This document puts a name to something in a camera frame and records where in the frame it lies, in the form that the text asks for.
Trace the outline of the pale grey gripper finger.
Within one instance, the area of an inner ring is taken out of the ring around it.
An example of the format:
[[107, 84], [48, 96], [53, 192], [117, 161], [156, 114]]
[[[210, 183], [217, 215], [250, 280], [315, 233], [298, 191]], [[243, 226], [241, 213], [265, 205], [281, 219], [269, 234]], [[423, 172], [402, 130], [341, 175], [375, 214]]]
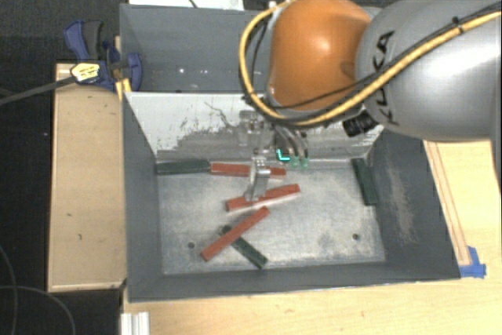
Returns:
[[267, 162], [259, 158], [256, 161], [256, 179], [255, 179], [255, 199], [263, 197], [267, 191], [267, 184], [271, 176], [271, 168]]
[[253, 157], [249, 167], [248, 185], [244, 193], [247, 202], [255, 201], [258, 197], [258, 179], [259, 179], [260, 159]]

